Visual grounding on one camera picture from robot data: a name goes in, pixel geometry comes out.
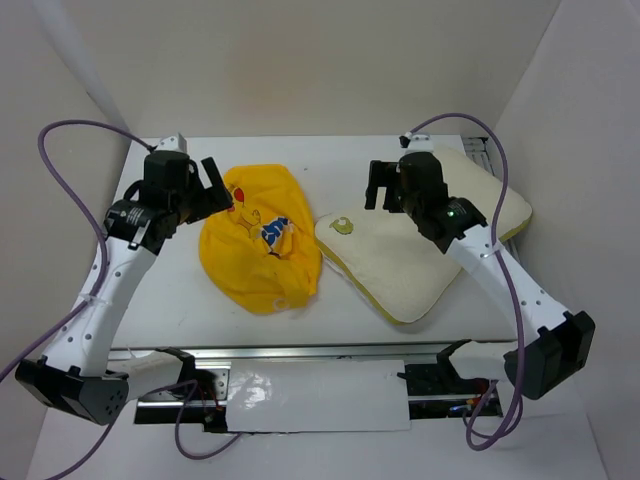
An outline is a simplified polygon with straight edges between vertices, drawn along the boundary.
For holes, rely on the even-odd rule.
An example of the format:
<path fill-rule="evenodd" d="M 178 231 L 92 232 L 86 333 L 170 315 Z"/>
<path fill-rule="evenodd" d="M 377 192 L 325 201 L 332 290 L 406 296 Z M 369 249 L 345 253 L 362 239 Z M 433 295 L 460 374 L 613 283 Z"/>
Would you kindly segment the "yellow printed pillowcase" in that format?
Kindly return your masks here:
<path fill-rule="evenodd" d="M 222 293 L 252 314 L 307 306 L 322 253 L 303 190 L 283 165 L 233 167 L 224 175 L 232 206 L 210 216 L 199 260 Z"/>

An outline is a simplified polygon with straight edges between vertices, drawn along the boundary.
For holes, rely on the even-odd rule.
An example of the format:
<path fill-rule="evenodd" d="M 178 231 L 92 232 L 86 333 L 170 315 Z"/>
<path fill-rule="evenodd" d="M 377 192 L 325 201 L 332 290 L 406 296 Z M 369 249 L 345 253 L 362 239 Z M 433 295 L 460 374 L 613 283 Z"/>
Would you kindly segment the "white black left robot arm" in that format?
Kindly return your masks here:
<path fill-rule="evenodd" d="M 97 425 L 113 423 L 127 402 L 148 393 L 165 390 L 184 399 L 198 380 L 212 381 L 193 355 L 173 347 L 120 365 L 108 361 L 129 303 L 164 243 L 180 225 L 231 206 L 213 158 L 195 162 L 166 150 L 147 155 L 142 179 L 105 215 L 99 265 L 78 298 L 78 314 L 64 321 L 39 358 L 18 363 L 16 380 L 42 404 Z"/>

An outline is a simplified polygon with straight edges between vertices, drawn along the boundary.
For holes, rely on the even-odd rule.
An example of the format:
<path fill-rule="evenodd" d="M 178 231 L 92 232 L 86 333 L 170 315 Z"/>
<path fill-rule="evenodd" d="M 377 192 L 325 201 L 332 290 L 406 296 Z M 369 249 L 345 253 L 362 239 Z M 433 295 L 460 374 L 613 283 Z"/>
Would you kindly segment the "cream white pillow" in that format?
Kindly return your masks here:
<path fill-rule="evenodd" d="M 436 145 L 450 195 L 466 156 Z M 429 240 L 404 213 L 350 207 L 315 224 L 316 244 L 368 303 L 394 325 L 423 318 L 462 270 Z"/>

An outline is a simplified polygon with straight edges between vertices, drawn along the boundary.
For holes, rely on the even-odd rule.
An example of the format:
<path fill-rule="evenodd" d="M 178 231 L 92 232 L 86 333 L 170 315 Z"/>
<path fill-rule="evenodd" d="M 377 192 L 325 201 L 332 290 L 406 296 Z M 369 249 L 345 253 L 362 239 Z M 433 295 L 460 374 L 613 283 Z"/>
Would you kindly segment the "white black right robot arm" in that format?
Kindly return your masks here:
<path fill-rule="evenodd" d="M 384 210 L 407 214 L 418 232 L 461 266 L 514 323 L 513 342 L 461 340 L 442 350 L 436 369 L 441 388 L 457 392 L 470 379 L 508 381 L 516 394 L 538 400 L 585 366 L 594 320 L 548 295 L 498 241 L 475 205 L 449 194 L 432 153 L 371 161 L 366 209 L 374 208 L 380 189 Z"/>

